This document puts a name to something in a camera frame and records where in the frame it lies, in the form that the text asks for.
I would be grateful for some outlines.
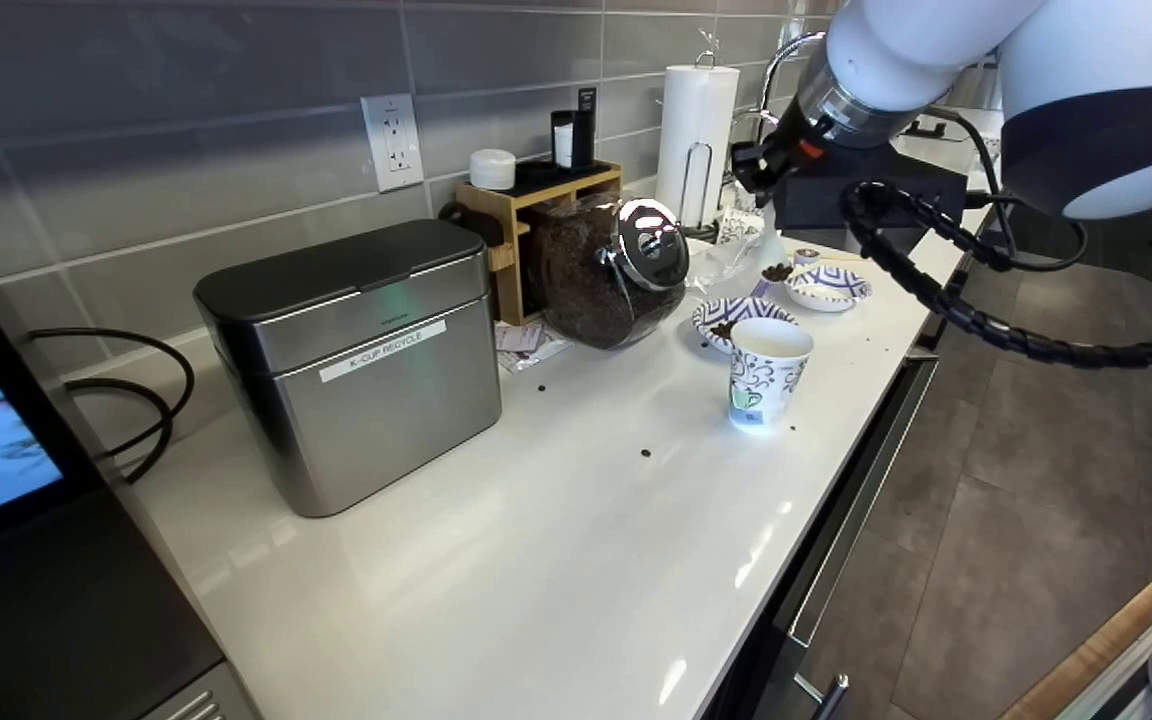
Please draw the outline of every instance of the wall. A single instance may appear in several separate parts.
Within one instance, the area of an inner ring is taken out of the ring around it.
[[[780,30],[832,5],[0,0],[0,301],[23,323],[192,330],[204,271],[431,214],[471,148],[542,156],[580,85],[598,89],[598,159],[647,192],[663,63],[714,30],[747,128]],[[419,186],[374,192],[356,106],[374,92],[417,94]]]

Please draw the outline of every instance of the black cable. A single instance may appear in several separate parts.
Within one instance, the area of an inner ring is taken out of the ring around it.
[[[1066,256],[1059,256],[1059,261],[1052,261],[1052,263],[1023,261],[1023,256],[1018,256],[1016,226],[1013,226],[1013,214],[1007,214],[1007,203],[1018,203],[1018,201],[1016,201],[1016,195],[1004,195],[1004,185],[999,185],[999,174],[995,174],[995,166],[990,166],[990,153],[989,153],[979,128],[974,128],[964,110],[951,110],[951,106],[924,106],[924,115],[951,118],[951,123],[960,123],[960,128],[966,133],[966,140],[973,140],[973,148],[974,148],[974,156],[979,156],[979,166],[982,166],[982,185],[989,185],[989,192],[990,192],[990,214],[999,218],[999,235],[1004,235],[1004,242],[1007,242],[1007,261],[1013,261],[1007,269],[1018,269],[1018,271],[1063,271],[1063,269],[1071,269],[1071,263],[1088,253],[1088,242],[1091,242],[1088,226],[1074,225],[1074,218],[1066,218],[1071,233],[1074,233],[1074,248],[1071,248]]]
[[[897,253],[884,235],[874,214],[892,203],[913,208],[935,235],[949,235],[951,242],[974,242],[982,256],[999,256],[995,248],[979,242],[973,233],[964,233],[951,214],[933,208],[926,201],[913,195],[906,186],[863,180],[843,195],[843,214],[850,225],[850,235],[860,241],[863,256],[872,256],[903,290],[913,290],[924,307],[951,321],[966,337],[979,337],[990,347],[1018,353],[1027,361],[1043,365],[1071,365],[1071,366],[1149,366],[1152,365],[1152,341],[1143,344],[1066,344],[1052,341],[1027,328],[1013,328],[999,315],[989,315],[973,307],[960,295],[949,295],[933,277],[924,277],[903,253]]]
[[[169,400],[160,393],[152,393],[145,382],[131,382],[131,381],[115,381],[115,374],[66,381],[63,393],[72,393],[72,394],[83,394],[83,393],[131,393],[131,394],[140,394],[145,405],[152,405],[160,413],[160,421],[152,424],[157,427],[157,443],[140,454],[134,468],[122,468],[126,482],[134,482],[145,472],[152,472],[152,463],[160,463],[160,454],[169,452],[174,424],[173,424],[173,406],[169,406]]]
[[[122,330],[122,328],[37,328],[37,330],[28,330],[23,341],[74,341],[74,337],[113,337],[113,341],[146,344],[146,347],[173,354],[173,361],[179,365],[179,394],[174,394],[174,405],[169,406],[169,416],[174,421],[174,416],[183,413],[183,405],[192,400],[195,371],[192,371],[188,354],[174,353],[173,344],[157,341],[157,337]],[[157,421],[157,424],[146,424],[145,431],[126,434],[122,443],[107,447],[107,454],[145,443],[146,434],[160,431],[160,424],[164,424],[164,421]]]

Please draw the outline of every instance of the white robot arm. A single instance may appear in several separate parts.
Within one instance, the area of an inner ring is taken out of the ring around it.
[[[794,115],[767,140],[789,153],[774,174],[832,148],[887,143],[990,48],[1007,195],[1071,218],[1152,208],[1152,5],[1141,0],[850,0],[798,81]]]

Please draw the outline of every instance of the small plate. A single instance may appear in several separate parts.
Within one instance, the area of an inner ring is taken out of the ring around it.
[[[793,323],[793,315],[767,295],[707,301],[697,307],[692,323],[707,347],[733,353],[733,328],[747,315],[774,315]]]
[[[867,295],[867,280],[838,263],[804,263],[783,280],[793,302],[825,315],[838,315]]]

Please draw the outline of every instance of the outlet cover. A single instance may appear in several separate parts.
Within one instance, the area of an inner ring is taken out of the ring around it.
[[[374,185],[403,186],[422,180],[412,94],[364,94]]]

